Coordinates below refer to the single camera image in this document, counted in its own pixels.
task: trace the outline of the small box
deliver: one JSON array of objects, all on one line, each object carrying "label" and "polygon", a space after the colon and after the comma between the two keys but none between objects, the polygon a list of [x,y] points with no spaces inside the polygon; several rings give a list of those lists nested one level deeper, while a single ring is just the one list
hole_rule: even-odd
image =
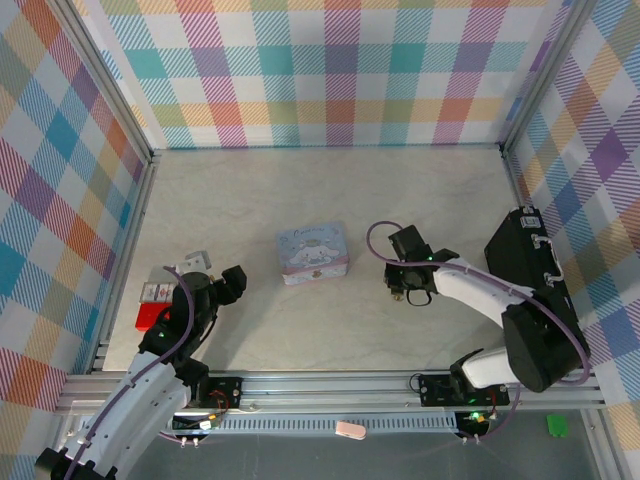
[{"label": "small box", "polygon": [[282,276],[287,285],[347,273],[349,255],[339,222],[279,232],[277,242]]}]

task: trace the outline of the metal bracket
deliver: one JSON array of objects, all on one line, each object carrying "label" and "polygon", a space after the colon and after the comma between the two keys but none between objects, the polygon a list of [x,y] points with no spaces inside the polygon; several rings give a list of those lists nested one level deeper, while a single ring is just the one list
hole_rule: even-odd
[{"label": "metal bracket", "polygon": [[509,405],[505,385],[494,385],[466,393],[464,399],[449,386],[448,375],[420,375],[420,403],[423,407],[504,407]]},{"label": "metal bracket", "polygon": [[194,406],[237,410],[242,399],[242,380],[242,377],[206,377],[198,385]]}]

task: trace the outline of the colorful checkered backdrop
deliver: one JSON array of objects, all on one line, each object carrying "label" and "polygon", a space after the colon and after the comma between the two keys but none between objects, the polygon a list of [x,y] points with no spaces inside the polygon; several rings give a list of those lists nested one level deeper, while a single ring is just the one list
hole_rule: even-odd
[{"label": "colorful checkered backdrop", "polygon": [[516,149],[640,478],[640,2],[600,0]]},{"label": "colorful checkered backdrop", "polygon": [[569,4],[75,2],[161,148],[496,143]]},{"label": "colorful checkered backdrop", "polygon": [[0,2],[0,478],[33,477],[142,162],[45,0]]}]

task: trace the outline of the marble surface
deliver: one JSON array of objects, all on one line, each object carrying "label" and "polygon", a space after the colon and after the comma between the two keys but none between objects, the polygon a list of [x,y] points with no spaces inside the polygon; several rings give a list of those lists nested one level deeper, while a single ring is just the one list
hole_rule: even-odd
[{"label": "marble surface", "polygon": [[[220,310],[195,354],[212,369],[448,367],[498,346],[502,331],[452,299],[436,296],[423,308],[394,301],[365,231],[382,219],[414,223],[434,250],[486,268],[482,250],[513,206],[496,149],[162,152],[105,369],[125,369],[136,352],[138,298],[151,268],[200,249],[214,275],[239,264],[248,276],[243,298]],[[345,225],[347,276],[285,286],[276,232],[333,220]],[[389,256],[390,233],[380,228],[374,242]]]}]

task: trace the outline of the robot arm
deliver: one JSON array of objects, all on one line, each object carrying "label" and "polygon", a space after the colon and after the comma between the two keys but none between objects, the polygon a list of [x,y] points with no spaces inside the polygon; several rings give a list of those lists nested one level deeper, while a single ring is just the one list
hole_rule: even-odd
[{"label": "robot arm", "polygon": [[433,263],[420,267],[387,263],[385,282],[392,294],[424,290],[455,298],[504,330],[505,347],[473,352],[451,366],[451,383],[460,396],[475,389],[515,382],[542,392],[580,367],[580,356],[566,334],[527,298],[550,309],[588,355],[578,319],[558,289],[546,286],[534,290],[510,284],[475,269],[450,250],[433,253],[413,225],[391,235],[389,240],[402,262]]},{"label": "robot arm", "polygon": [[[216,281],[202,271],[181,278],[189,291],[176,287],[169,317],[159,317],[145,333],[127,374],[91,421],[59,452],[46,449],[40,455],[37,479],[126,478],[167,419],[191,401],[209,373],[191,354],[213,328],[218,308],[242,296],[247,279],[239,266],[224,271]],[[189,331],[187,295],[194,306]],[[175,348],[187,331],[185,341]]]}]

